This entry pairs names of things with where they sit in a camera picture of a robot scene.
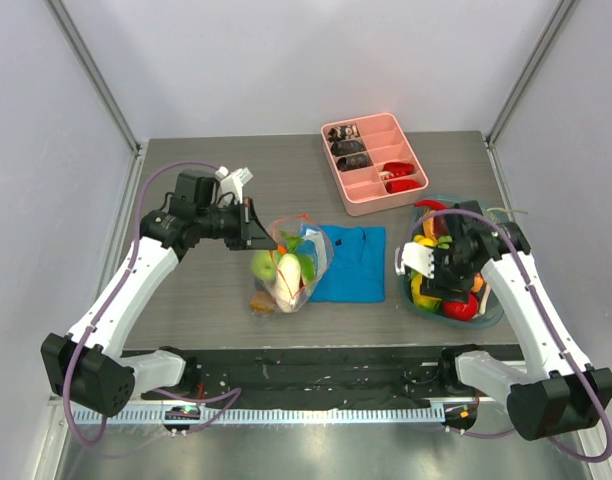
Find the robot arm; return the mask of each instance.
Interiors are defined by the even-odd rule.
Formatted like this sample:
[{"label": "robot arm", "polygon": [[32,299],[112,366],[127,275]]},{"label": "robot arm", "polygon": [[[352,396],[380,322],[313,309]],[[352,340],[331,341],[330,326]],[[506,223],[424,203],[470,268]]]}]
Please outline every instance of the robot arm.
[{"label": "robot arm", "polygon": [[[147,214],[140,224],[138,256],[129,266],[135,245],[103,293],[68,334],[50,334],[41,352],[53,392],[63,394],[65,372],[91,319],[107,302],[130,268],[122,289],[112,299],[88,336],[71,384],[71,399],[104,416],[119,413],[133,397],[158,387],[195,386],[196,362],[181,351],[162,347],[154,353],[123,358],[130,330],[161,282],[202,238],[223,239],[230,250],[274,250],[277,244],[259,223],[252,199],[242,187],[248,169],[215,176],[186,170],[178,179],[170,205]],[[227,197],[230,202],[220,201]]]},{"label": "robot arm", "polygon": [[[455,208],[482,214],[477,202]],[[546,326],[507,246],[478,221],[447,215],[446,226],[454,238],[449,250],[407,243],[402,250],[405,267],[422,273],[421,293],[455,300],[467,296],[474,275],[481,272],[499,299],[524,354],[526,371],[509,367],[475,345],[444,350],[440,378],[453,391],[473,387],[504,405],[513,426],[527,440],[566,433],[597,424],[599,415],[589,395],[562,353],[589,380],[601,404],[612,397],[612,373],[595,369],[562,323],[535,268],[530,246],[515,223],[500,225],[518,251],[531,285],[541,299],[562,352]],[[398,273],[405,271],[400,267]]]}]

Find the blue towel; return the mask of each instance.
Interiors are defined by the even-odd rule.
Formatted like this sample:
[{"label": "blue towel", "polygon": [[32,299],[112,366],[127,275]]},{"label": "blue towel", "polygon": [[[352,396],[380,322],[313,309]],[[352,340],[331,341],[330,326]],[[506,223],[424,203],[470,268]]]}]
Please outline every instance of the blue towel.
[{"label": "blue towel", "polygon": [[311,302],[383,302],[384,227],[343,228],[322,225],[333,244],[333,263],[317,284]]}]

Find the red plastic vegetable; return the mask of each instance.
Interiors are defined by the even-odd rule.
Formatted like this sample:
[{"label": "red plastic vegetable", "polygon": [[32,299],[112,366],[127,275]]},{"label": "red plastic vegetable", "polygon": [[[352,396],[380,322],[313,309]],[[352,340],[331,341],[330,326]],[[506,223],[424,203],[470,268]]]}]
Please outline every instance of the red plastic vegetable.
[{"label": "red plastic vegetable", "polygon": [[419,187],[421,187],[421,185],[415,180],[393,180],[392,182],[388,182],[386,184],[386,191],[388,193],[399,193],[405,192],[406,190],[413,190],[414,188]]},{"label": "red plastic vegetable", "polygon": [[388,162],[384,164],[382,171],[390,172],[396,177],[403,177],[404,175],[410,175],[415,170],[415,166],[412,163],[406,162]]},{"label": "red plastic vegetable", "polygon": [[437,200],[431,200],[430,198],[427,198],[426,200],[420,200],[414,205],[419,208],[430,208],[431,210],[446,210],[446,208],[448,208],[443,203],[438,202]]},{"label": "red plastic vegetable", "polygon": [[468,295],[468,303],[442,302],[444,314],[460,322],[470,322],[477,313],[478,308],[477,297],[472,293]]}]

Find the plastic bag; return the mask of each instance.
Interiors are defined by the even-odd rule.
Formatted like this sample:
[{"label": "plastic bag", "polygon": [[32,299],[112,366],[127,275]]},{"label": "plastic bag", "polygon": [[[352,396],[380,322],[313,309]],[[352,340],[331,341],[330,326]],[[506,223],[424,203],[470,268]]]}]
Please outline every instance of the plastic bag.
[{"label": "plastic bag", "polygon": [[255,293],[250,308],[259,314],[293,313],[308,301],[328,270],[333,246],[307,215],[277,220],[268,233],[279,247],[253,255]]}]

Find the gray table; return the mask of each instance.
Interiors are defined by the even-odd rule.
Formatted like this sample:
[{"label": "gray table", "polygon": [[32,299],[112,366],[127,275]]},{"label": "gray table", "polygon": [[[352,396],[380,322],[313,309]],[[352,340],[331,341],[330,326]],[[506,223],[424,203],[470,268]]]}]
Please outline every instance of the gray table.
[{"label": "gray table", "polygon": [[[470,196],[502,205],[479,132],[413,133],[408,139],[430,179],[428,193]],[[488,330],[434,324],[404,305],[391,267],[410,222],[410,207],[361,217],[346,214],[317,135],[152,140],[143,179],[180,160],[229,168],[248,166],[246,187],[262,222],[308,213],[321,224],[387,227],[386,301],[380,304],[307,304],[298,313],[260,321],[248,310],[253,278],[250,252],[229,252],[221,241],[202,241],[157,290],[126,347],[173,345],[184,349],[342,345],[448,345],[516,343],[503,319]],[[146,208],[161,205],[178,171],[150,189]]]}]

